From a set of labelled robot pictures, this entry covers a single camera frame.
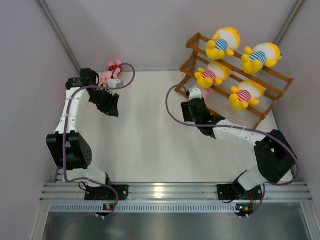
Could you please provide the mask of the yellow plush red stripes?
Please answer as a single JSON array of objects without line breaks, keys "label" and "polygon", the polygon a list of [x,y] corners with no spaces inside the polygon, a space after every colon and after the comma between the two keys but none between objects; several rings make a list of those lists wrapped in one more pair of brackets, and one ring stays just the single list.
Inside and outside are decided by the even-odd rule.
[{"label": "yellow plush red stripes", "polygon": [[198,68],[198,71],[194,74],[197,84],[203,89],[209,89],[213,85],[221,85],[227,80],[233,71],[218,62],[211,62],[207,65],[207,68]]},{"label": "yellow plush red stripes", "polygon": [[237,111],[244,111],[249,105],[257,106],[266,88],[252,80],[244,80],[231,87],[229,102]]}]

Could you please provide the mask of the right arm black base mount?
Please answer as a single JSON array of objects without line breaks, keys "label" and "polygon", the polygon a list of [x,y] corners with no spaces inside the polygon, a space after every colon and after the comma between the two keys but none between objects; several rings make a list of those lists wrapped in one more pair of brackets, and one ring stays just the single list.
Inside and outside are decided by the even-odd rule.
[{"label": "right arm black base mount", "polygon": [[220,201],[231,203],[233,201],[255,201],[261,200],[263,196],[263,189],[260,185],[251,190],[245,190],[238,179],[232,183],[218,184],[217,186],[218,199]]}]

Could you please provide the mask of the yellow plush blue stripes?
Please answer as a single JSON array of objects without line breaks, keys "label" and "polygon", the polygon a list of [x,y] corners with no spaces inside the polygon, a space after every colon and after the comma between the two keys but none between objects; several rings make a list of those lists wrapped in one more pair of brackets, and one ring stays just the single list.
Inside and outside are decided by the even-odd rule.
[{"label": "yellow plush blue stripes", "polygon": [[264,67],[273,68],[282,59],[278,45],[265,42],[254,48],[247,46],[241,57],[242,70],[248,75],[254,75]]},{"label": "yellow plush blue stripes", "polygon": [[211,60],[221,60],[235,55],[241,45],[241,35],[234,27],[224,27],[216,31],[206,44],[205,53]]}]

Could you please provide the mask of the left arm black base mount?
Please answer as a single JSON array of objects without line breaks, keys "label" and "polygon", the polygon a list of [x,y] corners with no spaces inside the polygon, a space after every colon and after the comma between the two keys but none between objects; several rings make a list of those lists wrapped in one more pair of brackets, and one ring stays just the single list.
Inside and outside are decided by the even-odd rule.
[{"label": "left arm black base mount", "polygon": [[[128,198],[128,195],[129,195],[128,185],[113,184],[111,187],[117,192],[119,201],[124,201]],[[81,187],[79,185],[79,188],[85,191],[84,199],[86,201],[115,201],[116,200],[115,192],[105,186],[91,187],[88,185],[84,185],[84,187]]]}]

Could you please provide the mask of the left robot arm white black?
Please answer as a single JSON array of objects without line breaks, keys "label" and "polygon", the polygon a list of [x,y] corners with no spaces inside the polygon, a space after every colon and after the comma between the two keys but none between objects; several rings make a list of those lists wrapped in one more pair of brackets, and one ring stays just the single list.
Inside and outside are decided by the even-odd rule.
[{"label": "left robot arm white black", "polygon": [[118,78],[121,67],[113,65],[99,75],[90,68],[80,71],[80,76],[70,78],[65,84],[66,100],[59,124],[53,134],[46,137],[46,144],[56,166],[64,171],[66,182],[86,181],[102,200],[113,194],[108,174],[92,163],[90,145],[81,135],[82,118],[88,103],[111,117],[118,117],[119,94],[116,88],[123,86]]}]

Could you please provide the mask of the pink plush red dotted dress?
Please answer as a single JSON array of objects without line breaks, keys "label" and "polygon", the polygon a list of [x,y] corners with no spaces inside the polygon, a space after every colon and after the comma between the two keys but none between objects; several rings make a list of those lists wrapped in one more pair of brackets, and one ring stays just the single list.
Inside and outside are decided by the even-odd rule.
[{"label": "pink plush red dotted dress", "polygon": [[212,92],[213,92],[213,89],[211,89],[211,88],[207,88],[207,89],[205,89],[205,88],[202,88],[201,89],[201,94],[202,94],[202,97],[203,97],[203,99],[206,101],[207,99],[208,99],[208,97],[212,94]]}]

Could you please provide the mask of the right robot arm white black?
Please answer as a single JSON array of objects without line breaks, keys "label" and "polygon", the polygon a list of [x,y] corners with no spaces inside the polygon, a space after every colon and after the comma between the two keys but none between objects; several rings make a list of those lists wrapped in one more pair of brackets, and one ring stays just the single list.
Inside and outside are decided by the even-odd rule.
[{"label": "right robot arm white black", "polygon": [[266,134],[254,129],[248,131],[222,116],[211,114],[202,98],[182,102],[181,108],[184,122],[194,123],[203,135],[254,153],[256,166],[241,173],[231,184],[234,195],[240,199],[250,195],[257,186],[279,183],[296,165],[296,155],[279,130]]}]

